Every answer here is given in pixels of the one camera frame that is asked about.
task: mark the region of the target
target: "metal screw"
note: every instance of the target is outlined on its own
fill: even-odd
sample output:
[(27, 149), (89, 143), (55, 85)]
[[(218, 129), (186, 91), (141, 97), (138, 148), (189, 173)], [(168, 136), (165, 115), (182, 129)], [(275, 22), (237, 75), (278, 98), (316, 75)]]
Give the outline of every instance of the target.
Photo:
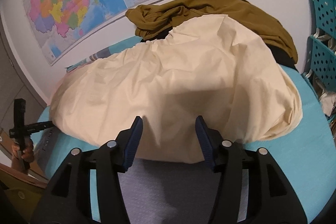
[(266, 155), (268, 153), (267, 149), (266, 148), (260, 148), (259, 149), (259, 153), (262, 154), (262, 155)]
[(116, 145), (117, 145), (117, 142), (116, 142), (116, 141), (109, 141), (109, 142), (107, 143), (107, 146), (108, 146), (109, 148), (115, 147)]
[(78, 148), (74, 148), (73, 150), (71, 150), (71, 154), (72, 154), (73, 156), (78, 155), (79, 152), (80, 152), (80, 150), (79, 150)]
[(224, 147), (230, 147), (232, 145), (232, 143), (228, 140), (222, 141), (222, 146)]

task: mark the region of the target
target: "gray fabric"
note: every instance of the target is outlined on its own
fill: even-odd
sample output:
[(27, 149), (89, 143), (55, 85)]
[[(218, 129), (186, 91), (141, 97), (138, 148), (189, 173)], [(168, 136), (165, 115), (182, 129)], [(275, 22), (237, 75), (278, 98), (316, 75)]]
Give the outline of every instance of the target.
[[(189, 165), (135, 159), (119, 179), (132, 224), (206, 224), (220, 174), (212, 173), (204, 162)], [(238, 221), (246, 218), (247, 194), (248, 172), (244, 170)]]

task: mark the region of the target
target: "map of china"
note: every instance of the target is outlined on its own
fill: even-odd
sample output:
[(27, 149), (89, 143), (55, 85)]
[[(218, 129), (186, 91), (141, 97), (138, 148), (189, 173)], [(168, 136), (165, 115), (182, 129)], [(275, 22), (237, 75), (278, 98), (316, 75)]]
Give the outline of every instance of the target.
[(69, 29), (74, 30), (82, 23), (90, 0), (31, 0), (29, 17), (36, 30), (46, 33), (55, 25), (62, 37), (67, 37)]

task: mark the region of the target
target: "finger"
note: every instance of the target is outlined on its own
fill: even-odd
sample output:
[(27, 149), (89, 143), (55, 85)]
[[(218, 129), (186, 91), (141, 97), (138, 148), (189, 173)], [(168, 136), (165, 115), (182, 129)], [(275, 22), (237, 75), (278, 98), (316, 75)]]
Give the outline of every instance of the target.
[(23, 153), (32, 153), (33, 152), (33, 147), (29, 146), (29, 147), (26, 147), (24, 150), (23, 150)]
[(27, 140), (26, 146), (33, 146), (33, 141), (32, 139)]
[(34, 161), (34, 154), (23, 154), (22, 159), (26, 162), (32, 163)]
[(19, 150), (20, 150), (20, 146), (19, 146), (17, 143), (14, 143), (14, 144), (12, 145), (12, 150), (13, 150), (13, 151), (19, 151)]
[(20, 150), (20, 147), (17, 144), (12, 145), (12, 154), (14, 157), (18, 157), (17, 152)]

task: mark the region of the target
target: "brown cloth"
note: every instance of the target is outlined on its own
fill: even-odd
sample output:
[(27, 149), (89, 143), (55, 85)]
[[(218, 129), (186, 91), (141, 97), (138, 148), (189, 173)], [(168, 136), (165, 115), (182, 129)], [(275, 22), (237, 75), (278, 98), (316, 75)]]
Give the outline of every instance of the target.
[(6, 186), (3, 190), (10, 203), (24, 220), (30, 222), (47, 184), (3, 164), (0, 164), (0, 181), (0, 187)]
[(283, 49), (297, 63), (298, 55), (290, 34), (277, 19), (246, 0), (173, 0), (162, 5), (139, 5), (126, 12), (127, 18), (137, 26), (135, 35), (144, 39), (207, 14), (229, 15), (260, 35), (266, 44)]

